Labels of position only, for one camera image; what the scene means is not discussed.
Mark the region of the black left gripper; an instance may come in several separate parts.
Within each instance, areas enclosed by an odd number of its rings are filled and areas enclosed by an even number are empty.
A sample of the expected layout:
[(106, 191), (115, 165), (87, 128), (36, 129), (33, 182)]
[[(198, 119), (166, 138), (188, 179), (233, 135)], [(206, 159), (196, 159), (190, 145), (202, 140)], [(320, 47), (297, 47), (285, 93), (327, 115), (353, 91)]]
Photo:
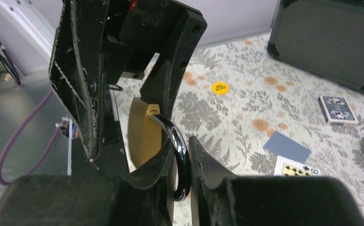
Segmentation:
[(49, 81), (80, 131), (88, 159), (102, 149), (105, 78), (143, 73), (160, 55), (140, 89), (170, 119), (184, 73), (207, 22), (176, 0), (65, 0), (56, 29)]

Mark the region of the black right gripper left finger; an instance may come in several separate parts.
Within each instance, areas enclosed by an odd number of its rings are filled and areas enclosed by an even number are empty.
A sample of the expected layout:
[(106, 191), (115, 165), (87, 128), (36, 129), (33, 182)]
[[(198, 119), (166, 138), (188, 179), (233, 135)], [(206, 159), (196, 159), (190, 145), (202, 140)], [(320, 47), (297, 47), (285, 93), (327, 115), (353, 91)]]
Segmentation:
[(0, 226), (170, 226), (171, 143), (123, 177), (24, 176), (0, 198)]

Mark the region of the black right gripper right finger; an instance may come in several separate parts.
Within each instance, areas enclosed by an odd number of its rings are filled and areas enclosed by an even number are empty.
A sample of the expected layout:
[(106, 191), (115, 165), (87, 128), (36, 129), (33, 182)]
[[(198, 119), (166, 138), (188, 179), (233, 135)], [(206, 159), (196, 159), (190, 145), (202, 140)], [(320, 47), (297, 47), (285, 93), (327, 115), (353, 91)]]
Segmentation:
[(336, 178), (238, 176), (189, 138), (194, 226), (364, 226)]

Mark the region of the brass padlock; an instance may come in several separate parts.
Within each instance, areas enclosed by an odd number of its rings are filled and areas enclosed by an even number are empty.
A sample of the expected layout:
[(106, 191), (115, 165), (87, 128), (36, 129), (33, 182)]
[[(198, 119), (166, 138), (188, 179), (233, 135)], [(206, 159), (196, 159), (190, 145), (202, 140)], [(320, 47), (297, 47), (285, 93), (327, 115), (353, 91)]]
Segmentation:
[(162, 133), (170, 140), (178, 169), (178, 186), (174, 192), (176, 201), (183, 201), (191, 187), (190, 157), (186, 142), (178, 127), (161, 115), (158, 104), (148, 104), (133, 98), (128, 121), (128, 146), (130, 158), (136, 168), (153, 158), (162, 147)]

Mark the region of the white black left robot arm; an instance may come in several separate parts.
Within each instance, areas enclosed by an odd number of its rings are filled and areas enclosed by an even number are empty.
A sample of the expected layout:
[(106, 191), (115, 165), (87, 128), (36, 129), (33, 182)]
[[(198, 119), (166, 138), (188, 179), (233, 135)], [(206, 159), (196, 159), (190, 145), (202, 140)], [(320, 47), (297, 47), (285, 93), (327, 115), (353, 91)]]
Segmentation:
[(109, 100), (109, 85), (142, 79), (145, 103), (172, 115), (186, 67), (207, 22), (176, 0), (65, 0), (53, 27), (31, 0), (0, 0), (0, 15), (48, 61), (52, 90), (80, 131), (88, 160), (126, 154)]

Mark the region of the blue-backed playing card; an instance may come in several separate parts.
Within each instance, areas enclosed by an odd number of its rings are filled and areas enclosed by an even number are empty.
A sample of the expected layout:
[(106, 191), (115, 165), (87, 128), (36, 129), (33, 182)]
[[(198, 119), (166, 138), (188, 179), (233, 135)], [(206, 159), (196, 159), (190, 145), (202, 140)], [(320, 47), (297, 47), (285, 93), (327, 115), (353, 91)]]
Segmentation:
[(311, 154), (309, 149), (279, 132), (275, 132), (263, 147), (278, 156), (302, 164), (306, 163)]

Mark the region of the yellow round token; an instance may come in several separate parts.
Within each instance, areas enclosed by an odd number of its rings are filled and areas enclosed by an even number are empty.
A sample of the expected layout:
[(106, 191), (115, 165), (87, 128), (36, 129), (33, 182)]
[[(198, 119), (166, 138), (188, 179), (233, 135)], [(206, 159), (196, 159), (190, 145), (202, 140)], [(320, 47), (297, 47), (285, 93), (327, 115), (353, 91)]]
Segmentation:
[(213, 83), (211, 90), (214, 94), (224, 95), (229, 91), (229, 85), (224, 82)]

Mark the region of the blue card deck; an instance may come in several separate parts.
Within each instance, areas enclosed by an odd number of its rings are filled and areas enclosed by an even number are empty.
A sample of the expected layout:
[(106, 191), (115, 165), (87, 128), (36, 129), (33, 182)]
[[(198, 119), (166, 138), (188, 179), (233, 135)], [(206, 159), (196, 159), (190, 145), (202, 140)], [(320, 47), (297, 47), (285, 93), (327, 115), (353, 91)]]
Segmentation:
[(327, 125), (355, 127), (359, 124), (346, 98), (320, 96), (317, 101)]

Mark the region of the grey black hard case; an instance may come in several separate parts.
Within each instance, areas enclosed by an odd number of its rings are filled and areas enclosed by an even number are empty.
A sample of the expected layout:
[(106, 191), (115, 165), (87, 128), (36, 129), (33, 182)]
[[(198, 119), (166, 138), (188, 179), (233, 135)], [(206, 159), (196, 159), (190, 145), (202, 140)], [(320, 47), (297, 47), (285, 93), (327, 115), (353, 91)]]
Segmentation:
[(268, 54), (364, 94), (364, 0), (282, 0)]

